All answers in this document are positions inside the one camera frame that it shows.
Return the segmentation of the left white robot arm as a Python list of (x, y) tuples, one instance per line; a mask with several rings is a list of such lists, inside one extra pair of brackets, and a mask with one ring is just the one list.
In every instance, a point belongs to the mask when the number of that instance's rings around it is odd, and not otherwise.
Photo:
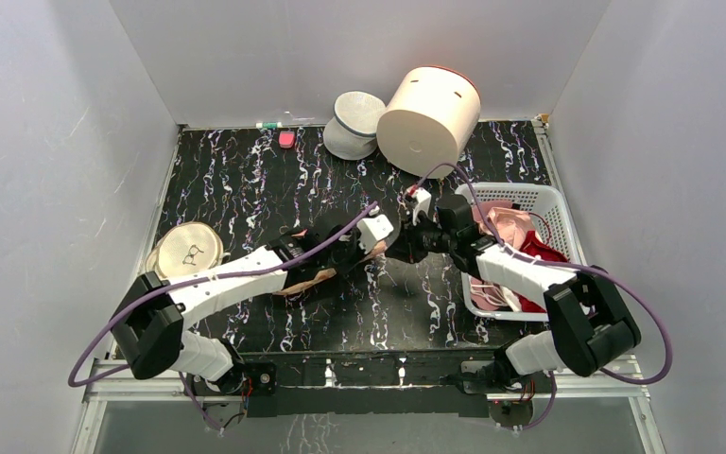
[(192, 326), (261, 295), (301, 293), (383, 253), (394, 227), (384, 214), (297, 227), (251, 253), (209, 270), (162, 279), (138, 277), (115, 310), (111, 333), (137, 380), (175, 371), (237, 393), (251, 368), (226, 340)]

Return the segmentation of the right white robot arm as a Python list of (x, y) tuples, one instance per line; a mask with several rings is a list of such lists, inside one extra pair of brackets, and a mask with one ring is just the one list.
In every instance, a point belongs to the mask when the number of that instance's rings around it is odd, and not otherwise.
[(568, 369), (592, 375), (641, 342), (616, 284), (603, 272), (566, 262), (544, 264), (482, 233), (460, 194), (433, 201), (428, 191), (412, 186), (406, 203), (407, 215), (388, 257), (418, 263), (431, 253), (445, 254), (459, 271), (545, 310), (545, 331), (495, 352), (493, 380), (502, 389), (520, 391), (539, 372)]

